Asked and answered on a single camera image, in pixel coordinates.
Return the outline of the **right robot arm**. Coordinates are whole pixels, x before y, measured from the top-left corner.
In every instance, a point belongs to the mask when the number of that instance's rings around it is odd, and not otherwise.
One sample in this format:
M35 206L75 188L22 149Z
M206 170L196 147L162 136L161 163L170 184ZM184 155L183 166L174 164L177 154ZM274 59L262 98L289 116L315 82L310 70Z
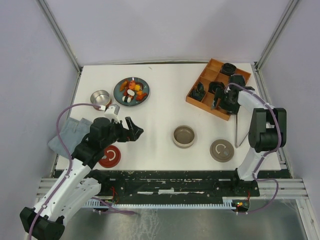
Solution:
M250 148L237 168L239 178L229 183L231 193L240 196L248 189L246 181L257 179L266 157L286 144L287 111L264 101L253 87L246 86L241 74L231 75L226 85L222 82L211 83L208 91L214 94L213 109L220 108L229 115L237 115L240 107L244 107L251 114L248 130Z

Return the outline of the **beige lunch box bowl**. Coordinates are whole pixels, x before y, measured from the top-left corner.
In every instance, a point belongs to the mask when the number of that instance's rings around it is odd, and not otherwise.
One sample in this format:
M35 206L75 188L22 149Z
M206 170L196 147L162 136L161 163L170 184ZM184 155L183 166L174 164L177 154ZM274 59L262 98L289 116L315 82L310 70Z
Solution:
M172 132L173 143L181 149L190 148L195 141L196 133L188 125L177 126Z

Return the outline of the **metal tongs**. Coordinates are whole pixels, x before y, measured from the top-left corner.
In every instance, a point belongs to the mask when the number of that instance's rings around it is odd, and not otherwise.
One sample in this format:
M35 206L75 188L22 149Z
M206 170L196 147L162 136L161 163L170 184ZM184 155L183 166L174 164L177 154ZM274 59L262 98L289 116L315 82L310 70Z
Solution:
M249 123L249 114L246 113L245 115L242 115L241 117L239 117L239 115L235 116L235 125L234 125L234 147L236 149L238 149L243 142L245 141L246 137L249 134L249 128L250 128L250 123ZM239 130L245 130L245 135L241 138L241 140L239 140Z

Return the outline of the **red steel lunch bowl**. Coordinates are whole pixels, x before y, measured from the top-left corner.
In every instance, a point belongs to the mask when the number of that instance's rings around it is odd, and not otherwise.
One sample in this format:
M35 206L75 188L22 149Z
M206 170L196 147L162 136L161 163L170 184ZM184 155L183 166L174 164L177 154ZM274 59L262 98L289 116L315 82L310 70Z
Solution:
M96 110L105 112L112 104L112 98L106 90L97 90L91 94L90 102Z

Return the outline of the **fried chicken piece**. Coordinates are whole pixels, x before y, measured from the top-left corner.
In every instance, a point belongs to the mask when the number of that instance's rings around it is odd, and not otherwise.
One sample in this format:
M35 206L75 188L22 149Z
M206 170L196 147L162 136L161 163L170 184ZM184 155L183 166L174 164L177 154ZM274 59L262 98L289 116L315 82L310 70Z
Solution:
M137 92L135 100L138 101L138 102L141 102L147 96L148 96L148 94L146 92L141 92L141 93Z

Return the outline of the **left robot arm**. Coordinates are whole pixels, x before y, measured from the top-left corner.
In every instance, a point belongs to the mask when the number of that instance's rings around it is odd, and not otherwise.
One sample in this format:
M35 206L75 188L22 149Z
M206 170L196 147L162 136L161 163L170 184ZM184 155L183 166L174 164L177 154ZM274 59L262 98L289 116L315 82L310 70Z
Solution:
M106 195L111 183L104 179L88 177L93 167L104 156L105 148L115 142L135 142L144 132L126 117L122 121L98 117L90 125L81 142L71 154L69 166L46 195L32 208L24 207L20 219L28 238L58 240L71 218L92 197Z

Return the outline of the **blue ceramic food plate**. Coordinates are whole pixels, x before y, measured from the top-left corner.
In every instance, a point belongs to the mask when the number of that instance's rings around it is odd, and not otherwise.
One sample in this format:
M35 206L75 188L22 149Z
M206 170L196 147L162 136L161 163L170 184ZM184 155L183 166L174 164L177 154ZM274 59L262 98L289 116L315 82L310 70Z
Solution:
M127 107L137 106L147 100L150 95L150 86L139 77L127 77L119 81L114 89L115 100Z

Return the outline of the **wooden compartment tray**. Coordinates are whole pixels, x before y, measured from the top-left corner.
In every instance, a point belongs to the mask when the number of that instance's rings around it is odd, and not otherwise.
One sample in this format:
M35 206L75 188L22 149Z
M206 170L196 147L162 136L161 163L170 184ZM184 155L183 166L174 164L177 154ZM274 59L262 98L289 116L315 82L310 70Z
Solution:
M220 61L215 60L213 58L208 62L208 64L206 65L206 67L204 68L204 70L202 71L202 73L200 74L200 76L198 77L196 82L194 83L193 87L191 88L191 90L187 94L186 102L189 104L192 104L192 105L194 105L194 106L196 106L196 107L198 107L198 108L200 108L210 114L213 114L223 120L228 121L230 119L230 116L237 115L238 113L237 114L228 114L225 110L223 110L219 107L216 109L211 109L215 95L208 92L210 82L222 82L222 83L224 83L225 87L228 85L230 76L227 76L227 75L220 73L220 70L221 70L221 67L223 64L224 64L223 62L220 62ZM238 82L238 84L241 86L245 86L248 83L249 78L251 77L251 74L249 72L246 72L246 71L244 71L240 68L237 68L237 67L236 67L235 74L243 76L243 81L241 83ZM201 82L203 84L204 90L205 90L205 96L202 99L202 101L197 101L197 100L190 97L191 91L194 89L194 87L199 82Z

